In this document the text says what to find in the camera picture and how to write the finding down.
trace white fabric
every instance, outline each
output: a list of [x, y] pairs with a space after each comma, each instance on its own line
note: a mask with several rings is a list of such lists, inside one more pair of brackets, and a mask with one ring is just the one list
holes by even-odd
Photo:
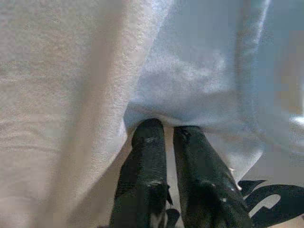
[[303, 11], [300, 0], [0, 0], [0, 227], [107, 224], [131, 132], [152, 117], [167, 126], [177, 207], [177, 125], [201, 126], [236, 181], [303, 186]]

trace cloth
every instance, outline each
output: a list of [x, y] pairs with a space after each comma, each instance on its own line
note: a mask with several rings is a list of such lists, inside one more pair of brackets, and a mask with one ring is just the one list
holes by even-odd
[[303, 10], [301, 0], [0, 0], [0, 227], [108, 224], [132, 130], [147, 118], [167, 126], [177, 208], [178, 125], [200, 126], [236, 182], [304, 187]]

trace black object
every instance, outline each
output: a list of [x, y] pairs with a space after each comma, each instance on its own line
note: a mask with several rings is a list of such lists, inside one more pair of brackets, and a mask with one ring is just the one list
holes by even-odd
[[110, 228], [162, 228], [168, 192], [163, 126], [150, 119], [132, 139], [116, 189]]
[[202, 130], [176, 127], [174, 150], [185, 228], [251, 228], [242, 195]]

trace wrinkled fabric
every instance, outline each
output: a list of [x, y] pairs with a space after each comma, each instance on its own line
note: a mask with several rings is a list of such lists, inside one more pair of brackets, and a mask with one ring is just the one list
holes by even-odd
[[0, 227], [108, 224], [147, 118], [166, 125], [177, 208], [172, 126], [201, 127], [236, 182], [303, 187], [303, 11], [301, 0], [0, 0]]

